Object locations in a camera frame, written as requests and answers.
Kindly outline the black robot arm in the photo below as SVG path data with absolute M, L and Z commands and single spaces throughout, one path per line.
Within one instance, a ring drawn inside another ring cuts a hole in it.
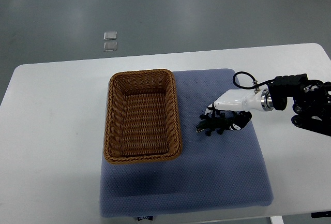
M 294 126 L 330 136 L 330 82 L 299 74 L 277 76 L 267 87 L 275 110 L 285 110 L 288 98 L 293 98 Z

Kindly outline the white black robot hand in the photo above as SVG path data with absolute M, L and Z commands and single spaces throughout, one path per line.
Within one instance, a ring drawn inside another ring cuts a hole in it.
M 251 110 L 272 111 L 272 98 L 268 89 L 230 89 L 211 103 L 203 115 L 233 111 L 239 114 L 235 122 L 244 128 L 252 118 Z

